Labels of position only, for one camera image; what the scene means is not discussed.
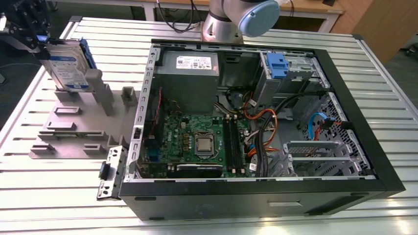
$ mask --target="power supply label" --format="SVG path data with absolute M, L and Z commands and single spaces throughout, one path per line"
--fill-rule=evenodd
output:
M 84 73 L 78 68 L 78 60 L 71 56 L 51 56 L 52 70 L 64 86 L 71 89 L 87 89 L 90 87 Z
M 176 69 L 211 70 L 210 57 L 179 56 L 176 62 Z

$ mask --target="cpu socket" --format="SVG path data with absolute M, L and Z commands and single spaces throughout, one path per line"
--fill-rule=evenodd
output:
M 195 135 L 195 155 L 202 159 L 214 156 L 214 134 Z

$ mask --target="floor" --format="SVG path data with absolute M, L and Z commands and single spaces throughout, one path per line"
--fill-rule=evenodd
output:
M 144 12 L 139 7 L 91 5 L 91 4 L 58 4 L 58 12 L 52 12 L 51 36 L 59 37 L 71 16 L 100 17 L 111 19 L 144 20 Z M 174 15 L 186 15 L 187 10 L 170 12 Z M 0 83 L 0 128 L 24 94 L 27 87 L 39 70 L 40 63 L 26 51 L 15 50 L 0 41 L 0 74 L 5 82 Z M 393 60 L 386 64 L 386 68 L 409 96 L 411 102 L 418 106 L 418 59 L 405 56 L 405 52 L 398 52 Z

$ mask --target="ram slot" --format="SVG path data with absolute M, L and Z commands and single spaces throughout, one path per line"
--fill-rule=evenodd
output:
M 232 149 L 232 159 L 234 159 L 234 169 L 243 169 L 242 165 L 242 155 L 241 155 L 241 144 L 239 144 L 239 129 L 237 126 L 237 120 L 230 122 L 231 130 L 231 149 Z
M 231 148 L 231 128 L 230 120 L 223 119 L 223 146 L 224 146 L 224 157 L 227 162 L 227 170 L 232 171 L 234 169 L 234 160 L 232 160 L 232 148 Z

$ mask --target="slotted aluminum table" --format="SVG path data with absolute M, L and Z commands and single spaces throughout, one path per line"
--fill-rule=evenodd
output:
M 200 33 L 195 30 L 176 34 L 159 22 L 83 18 L 70 22 L 62 34 L 67 39 L 82 37 L 88 40 L 103 80 L 111 88 L 134 86 L 140 90 L 151 38 L 199 40 Z M 100 160 L 28 157 L 56 100 L 54 81 L 42 68 L 0 132 L 0 231 L 135 235 L 418 234 L 418 112 L 365 42 L 351 35 L 285 30 L 271 30 L 245 41 L 329 51 L 406 191 L 331 216 L 140 221 L 123 201 L 96 201 Z

